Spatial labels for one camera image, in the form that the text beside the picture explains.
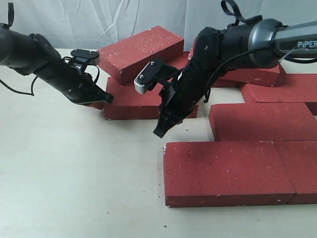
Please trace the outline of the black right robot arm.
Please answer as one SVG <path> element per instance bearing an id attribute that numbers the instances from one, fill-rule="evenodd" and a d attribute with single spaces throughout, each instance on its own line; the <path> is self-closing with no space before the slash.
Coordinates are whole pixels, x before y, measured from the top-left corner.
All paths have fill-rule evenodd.
<path id="1" fill-rule="evenodd" d="M 211 87 L 227 72 L 237 69 L 272 68 L 280 59 L 317 59 L 316 22 L 285 26 L 275 19 L 230 26 L 224 30 L 203 29 L 196 37 L 193 55 L 177 70 L 158 61 L 161 105 L 154 134 L 164 137 L 187 118 L 194 106 L 207 102 Z"/>

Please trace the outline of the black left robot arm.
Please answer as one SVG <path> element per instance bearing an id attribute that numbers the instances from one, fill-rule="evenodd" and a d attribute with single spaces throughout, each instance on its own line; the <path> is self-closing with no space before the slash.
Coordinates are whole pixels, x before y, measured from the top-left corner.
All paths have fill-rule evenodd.
<path id="1" fill-rule="evenodd" d="M 111 104 L 114 99 L 85 72 L 88 66 L 99 64 L 99 57 L 99 52 L 84 49 L 72 50 L 69 58 L 61 57 L 43 35 L 24 35 L 7 24 L 0 25 L 0 64 L 23 76 L 35 75 L 77 105 Z"/>

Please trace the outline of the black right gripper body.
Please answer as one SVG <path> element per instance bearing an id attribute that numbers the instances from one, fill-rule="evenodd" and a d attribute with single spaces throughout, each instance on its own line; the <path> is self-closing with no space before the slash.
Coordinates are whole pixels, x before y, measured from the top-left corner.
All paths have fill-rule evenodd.
<path id="1" fill-rule="evenodd" d="M 193 111 L 195 105 L 210 91 L 217 79 L 223 76 L 218 69 L 221 63 L 199 63 L 192 59 L 164 86 L 159 96 L 159 124 L 179 124 Z"/>

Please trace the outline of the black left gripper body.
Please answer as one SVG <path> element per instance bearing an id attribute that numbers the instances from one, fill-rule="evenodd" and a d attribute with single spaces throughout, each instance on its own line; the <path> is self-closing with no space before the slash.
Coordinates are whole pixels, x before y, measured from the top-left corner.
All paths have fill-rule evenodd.
<path id="1" fill-rule="evenodd" d="M 87 66 L 93 65 L 75 66 L 70 63 L 71 59 L 49 61 L 36 69 L 34 74 L 77 105 L 87 95 L 105 92 L 97 85 L 97 79 L 93 80 L 85 72 Z"/>

